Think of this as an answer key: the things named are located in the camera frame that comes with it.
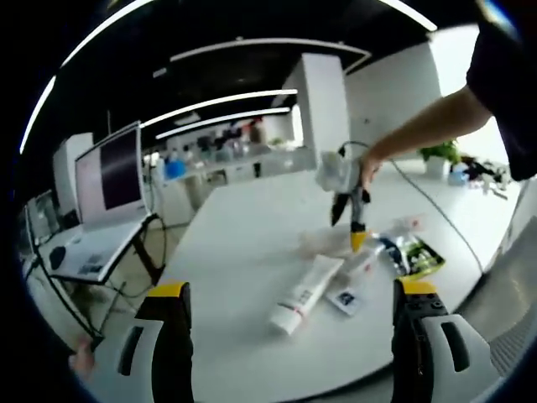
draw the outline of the potted plant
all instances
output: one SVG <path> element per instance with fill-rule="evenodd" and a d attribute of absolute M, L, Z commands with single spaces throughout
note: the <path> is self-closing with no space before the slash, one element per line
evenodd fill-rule
<path fill-rule="evenodd" d="M 420 149 L 420 155 L 425 162 L 426 174 L 435 179 L 447 177 L 450 170 L 450 163 L 461 162 L 461 156 L 456 149 L 456 141 L 450 140 L 435 147 Z"/>

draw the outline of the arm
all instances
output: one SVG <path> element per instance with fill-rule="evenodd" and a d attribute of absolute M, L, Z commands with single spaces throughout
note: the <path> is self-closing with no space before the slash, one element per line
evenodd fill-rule
<path fill-rule="evenodd" d="M 369 151 L 377 161 L 414 149 L 431 147 L 480 129 L 491 113 L 467 86 L 429 105 L 402 127 L 379 140 Z"/>

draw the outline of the computer mouse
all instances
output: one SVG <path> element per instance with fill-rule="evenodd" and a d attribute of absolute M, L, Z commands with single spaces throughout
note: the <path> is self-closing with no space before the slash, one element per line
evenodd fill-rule
<path fill-rule="evenodd" d="M 49 255 L 50 268 L 56 270 L 60 267 L 61 262 L 64 261 L 65 257 L 65 246 L 56 246 L 52 249 Z"/>

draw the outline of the black ceiling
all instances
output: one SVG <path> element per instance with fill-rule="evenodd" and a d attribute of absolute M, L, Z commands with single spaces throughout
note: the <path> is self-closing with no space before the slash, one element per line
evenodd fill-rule
<path fill-rule="evenodd" d="M 379 0 L 155 0 L 120 19 L 60 65 L 72 49 L 104 18 L 129 1 L 99 2 L 92 7 L 67 3 L 46 23 L 39 10 L 29 17 L 37 36 L 19 50 L 25 60 L 24 100 L 17 111 L 18 141 L 40 93 L 53 75 L 55 87 L 42 108 L 18 167 L 50 164 L 62 139 L 73 133 L 107 134 L 135 120 L 216 97 L 279 89 L 304 51 L 335 53 L 344 66 L 357 60 L 334 52 L 296 44 L 239 46 L 206 52 L 176 62 L 170 57 L 188 50 L 255 38 L 317 39 L 370 51 L 377 60 L 426 40 L 426 30 Z M 471 0 L 407 0 L 440 28 L 475 21 Z M 154 78 L 154 72 L 166 68 Z M 198 112 L 201 118 L 269 107 L 270 98 L 228 102 Z M 154 135 L 176 127 L 174 120 L 144 130 L 146 145 Z"/>

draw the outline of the white table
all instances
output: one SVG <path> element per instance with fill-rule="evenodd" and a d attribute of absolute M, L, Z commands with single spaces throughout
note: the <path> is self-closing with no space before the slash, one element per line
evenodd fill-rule
<path fill-rule="evenodd" d="M 427 180 L 418 175 L 420 162 L 401 166 L 431 192 L 486 264 L 508 226 L 518 187 L 505 201 Z M 378 172 L 372 199 L 370 228 L 410 214 L 427 216 L 420 236 L 446 258 L 427 280 L 449 311 L 457 309 L 482 275 L 459 235 L 392 165 Z M 394 271 L 387 267 L 372 270 L 367 303 L 355 317 L 321 300 L 292 337 L 269 325 L 277 300 L 310 267 L 296 252 L 299 234 L 327 227 L 330 206 L 331 194 L 315 184 L 313 172 L 303 171 L 219 188 L 198 212 L 160 281 L 191 283 L 196 401 L 300 399 L 391 362 Z M 342 221 L 348 220 L 347 209 Z"/>

